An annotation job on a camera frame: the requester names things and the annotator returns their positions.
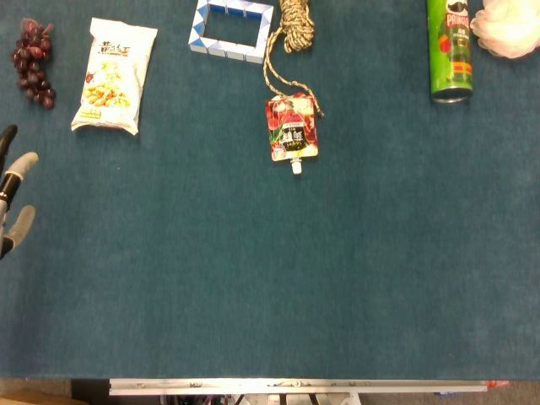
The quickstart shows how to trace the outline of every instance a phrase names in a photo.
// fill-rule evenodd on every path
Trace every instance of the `rope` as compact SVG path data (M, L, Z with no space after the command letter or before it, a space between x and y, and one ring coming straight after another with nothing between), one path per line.
M313 44L313 37L315 36L315 23L310 18L310 8L308 6L309 0L279 0L279 7L281 8L281 23L279 28L274 31L269 37L267 42L267 54L264 58L264 65L262 71L264 74L264 81L267 86L276 95L286 96L283 92L276 89L273 84L270 83L268 78L268 70L272 72L273 76L288 86L300 87L304 89L313 98L315 108L317 112L324 116L317 98L313 94L313 91L306 85L295 80L289 81L281 76L276 69L274 69L270 62L270 54L278 37L284 33L285 41L284 48L287 53L292 51L300 52L309 48Z

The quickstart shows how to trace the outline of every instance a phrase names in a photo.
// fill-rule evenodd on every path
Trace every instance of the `pringles can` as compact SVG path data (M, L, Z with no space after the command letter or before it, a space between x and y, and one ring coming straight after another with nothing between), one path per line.
M431 95L455 103L473 94L467 0L428 0Z

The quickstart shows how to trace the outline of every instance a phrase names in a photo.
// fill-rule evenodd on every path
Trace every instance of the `red fruit drink pouch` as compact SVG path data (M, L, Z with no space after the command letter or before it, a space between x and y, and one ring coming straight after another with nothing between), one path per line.
M290 160L293 172L301 174L302 158L319 154L313 98L277 95L267 101L266 113L272 160Z

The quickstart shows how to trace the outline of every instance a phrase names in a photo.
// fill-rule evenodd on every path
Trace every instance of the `snack bag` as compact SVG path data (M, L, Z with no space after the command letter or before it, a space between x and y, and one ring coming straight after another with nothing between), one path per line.
M92 19L90 48L81 106L74 131L85 125L123 128L138 133L138 113L155 29L119 21Z

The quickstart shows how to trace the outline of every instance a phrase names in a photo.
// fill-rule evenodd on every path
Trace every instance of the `snake cube puzzle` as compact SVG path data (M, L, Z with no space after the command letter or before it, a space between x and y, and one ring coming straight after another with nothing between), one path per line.
M261 27L255 46L235 44L225 40L215 40L204 36L204 29L210 11L248 19L260 19ZM198 0L192 32L188 45L194 52L207 53L216 57L228 57L239 61L262 63L267 47L273 6L244 2L241 0Z

